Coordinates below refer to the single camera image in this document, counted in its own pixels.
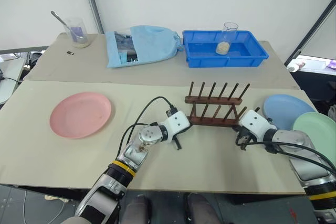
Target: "plate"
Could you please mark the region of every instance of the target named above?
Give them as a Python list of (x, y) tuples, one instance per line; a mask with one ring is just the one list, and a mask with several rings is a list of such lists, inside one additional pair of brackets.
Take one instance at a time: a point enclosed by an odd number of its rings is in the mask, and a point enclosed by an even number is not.
[(81, 138), (104, 126), (111, 115), (111, 102), (102, 94), (82, 92), (61, 101), (50, 116), (50, 127), (59, 136)]
[(309, 112), (299, 116), (293, 130), (305, 132), (316, 150), (336, 165), (336, 123), (326, 115)]
[(287, 94), (269, 96), (263, 107), (265, 117), (272, 118), (272, 123), (280, 130), (292, 129), (295, 120), (302, 114), (315, 110), (304, 101)]

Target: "green plate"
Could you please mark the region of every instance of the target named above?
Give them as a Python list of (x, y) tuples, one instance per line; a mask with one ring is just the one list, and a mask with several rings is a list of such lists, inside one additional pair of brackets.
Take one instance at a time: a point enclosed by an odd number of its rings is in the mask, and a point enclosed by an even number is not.
[(305, 132), (317, 151), (336, 165), (336, 123), (326, 115), (308, 112), (299, 116), (293, 130)]

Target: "blue plastic tray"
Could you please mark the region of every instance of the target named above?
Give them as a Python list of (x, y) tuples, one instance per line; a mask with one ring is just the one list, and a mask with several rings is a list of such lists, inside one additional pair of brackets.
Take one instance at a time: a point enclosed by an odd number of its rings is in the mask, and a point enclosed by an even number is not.
[(268, 54), (249, 31), (237, 31), (226, 55), (216, 53), (222, 31), (183, 31), (190, 68), (258, 67)]

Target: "pink plate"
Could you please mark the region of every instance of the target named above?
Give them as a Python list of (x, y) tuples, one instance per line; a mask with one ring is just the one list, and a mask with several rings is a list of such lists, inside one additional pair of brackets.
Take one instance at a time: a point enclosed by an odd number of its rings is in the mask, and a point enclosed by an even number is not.
[(83, 92), (61, 101), (50, 116), (50, 127), (59, 136), (80, 138), (104, 126), (111, 115), (111, 102), (102, 94)]

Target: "yellow band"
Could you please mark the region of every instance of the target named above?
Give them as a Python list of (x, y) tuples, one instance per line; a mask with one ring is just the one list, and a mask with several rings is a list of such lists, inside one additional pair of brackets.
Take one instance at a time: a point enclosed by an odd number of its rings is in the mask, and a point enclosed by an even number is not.
[(133, 171), (131, 168), (129, 168), (127, 165), (123, 164), (122, 162), (119, 162), (117, 160), (112, 162), (115, 165), (118, 165), (119, 167), (123, 168), (124, 170), (126, 170), (127, 172), (129, 172), (130, 174), (132, 174), (132, 176), (135, 176), (135, 171)]
[(316, 195), (308, 196), (310, 200), (327, 199), (327, 198), (332, 198), (332, 197), (336, 197), (336, 191), (331, 191), (325, 194), (316, 194)]

